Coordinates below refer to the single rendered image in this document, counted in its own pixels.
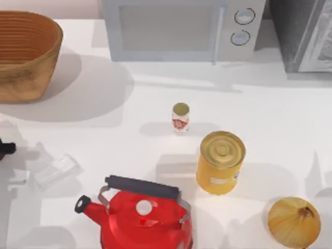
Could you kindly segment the grey microwave knob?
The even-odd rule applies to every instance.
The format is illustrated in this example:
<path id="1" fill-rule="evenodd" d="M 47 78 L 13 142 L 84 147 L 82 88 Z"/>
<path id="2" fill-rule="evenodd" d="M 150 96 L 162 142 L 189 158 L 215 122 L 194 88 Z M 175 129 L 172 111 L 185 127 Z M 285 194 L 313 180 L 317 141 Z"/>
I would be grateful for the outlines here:
<path id="1" fill-rule="evenodd" d="M 250 39 L 251 39 L 250 33 L 245 30 L 234 32 L 230 36 L 230 41 L 235 46 L 244 46 L 250 41 Z"/>
<path id="2" fill-rule="evenodd" d="M 254 21 L 256 14 L 253 9 L 245 8 L 238 10 L 234 15 L 234 20 L 239 25 L 248 25 Z"/>

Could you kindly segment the grey cabinet with dark inside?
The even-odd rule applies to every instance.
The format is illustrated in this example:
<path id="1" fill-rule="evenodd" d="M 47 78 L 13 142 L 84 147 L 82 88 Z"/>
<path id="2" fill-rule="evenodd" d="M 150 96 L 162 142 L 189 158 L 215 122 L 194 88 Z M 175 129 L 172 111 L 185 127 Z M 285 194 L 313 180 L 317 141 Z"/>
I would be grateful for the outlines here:
<path id="1" fill-rule="evenodd" d="M 288 73 L 332 73 L 332 0 L 270 0 Z"/>

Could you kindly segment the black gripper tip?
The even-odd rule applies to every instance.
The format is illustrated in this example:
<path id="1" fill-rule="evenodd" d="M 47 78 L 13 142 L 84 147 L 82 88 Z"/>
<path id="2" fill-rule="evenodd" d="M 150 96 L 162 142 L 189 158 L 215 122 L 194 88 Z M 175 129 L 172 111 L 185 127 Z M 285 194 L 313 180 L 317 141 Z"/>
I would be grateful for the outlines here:
<path id="1" fill-rule="evenodd" d="M 6 155 L 12 155 L 16 152 L 16 144 L 13 142 L 10 143 L 4 143 L 0 139 L 0 161 L 6 156 Z"/>

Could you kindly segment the brown woven basket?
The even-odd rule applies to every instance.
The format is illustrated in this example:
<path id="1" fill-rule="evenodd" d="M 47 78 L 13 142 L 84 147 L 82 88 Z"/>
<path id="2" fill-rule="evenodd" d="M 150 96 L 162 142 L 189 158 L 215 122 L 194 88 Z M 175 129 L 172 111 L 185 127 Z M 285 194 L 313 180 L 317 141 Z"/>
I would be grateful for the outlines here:
<path id="1" fill-rule="evenodd" d="M 58 61 L 62 28 L 44 15 L 0 10 L 0 103 L 37 101 Z"/>

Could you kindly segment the large yellow can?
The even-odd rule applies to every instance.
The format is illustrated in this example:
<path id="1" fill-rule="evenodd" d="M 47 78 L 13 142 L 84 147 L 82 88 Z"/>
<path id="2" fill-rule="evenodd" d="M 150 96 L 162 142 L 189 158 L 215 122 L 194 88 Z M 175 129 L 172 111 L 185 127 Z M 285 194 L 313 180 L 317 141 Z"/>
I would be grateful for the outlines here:
<path id="1" fill-rule="evenodd" d="M 227 131 L 214 131 L 200 144 L 196 181 L 208 193 L 223 195 L 234 189 L 245 157 L 242 140 Z"/>

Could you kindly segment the small red and white can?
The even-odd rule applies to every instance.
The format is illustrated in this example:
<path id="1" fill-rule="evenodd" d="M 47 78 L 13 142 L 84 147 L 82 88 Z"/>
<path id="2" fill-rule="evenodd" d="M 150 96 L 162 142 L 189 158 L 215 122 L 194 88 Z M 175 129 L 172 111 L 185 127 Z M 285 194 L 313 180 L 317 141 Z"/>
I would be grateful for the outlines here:
<path id="1" fill-rule="evenodd" d="M 186 103 L 178 102 L 172 109 L 172 127 L 175 132 L 184 133 L 189 127 L 190 108 Z"/>

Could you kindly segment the yellow onion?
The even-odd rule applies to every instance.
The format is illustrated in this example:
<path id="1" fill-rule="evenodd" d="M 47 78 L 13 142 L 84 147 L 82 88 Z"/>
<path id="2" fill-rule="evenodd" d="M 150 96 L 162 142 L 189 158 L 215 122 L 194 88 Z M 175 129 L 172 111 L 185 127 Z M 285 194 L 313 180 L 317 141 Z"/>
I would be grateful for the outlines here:
<path id="1" fill-rule="evenodd" d="M 276 241 L 292 249 L 307 249 L 321 232 L 316 208 L 299 197 L 284 197 L 276 201 L 268 212 L 267 225 Z"/>

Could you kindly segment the pale microwave oven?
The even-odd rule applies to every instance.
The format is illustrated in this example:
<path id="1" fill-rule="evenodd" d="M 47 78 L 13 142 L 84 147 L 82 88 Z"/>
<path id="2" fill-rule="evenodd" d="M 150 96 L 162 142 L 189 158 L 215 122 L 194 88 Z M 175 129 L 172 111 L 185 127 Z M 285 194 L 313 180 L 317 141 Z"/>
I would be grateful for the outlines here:
<path id="1" fill-rule="evenodd" d="M 213 60 L 219 8 L 224 18 L 218 62 L 245 61 L 254 52 L 266 0 L 102 0 L 113 61 L 210 62 Z M 234 20 L 240 9 L 256 17 L 248 25 Z M 235 46 L 234 32 L 248 31 L 250 41 Z"/>

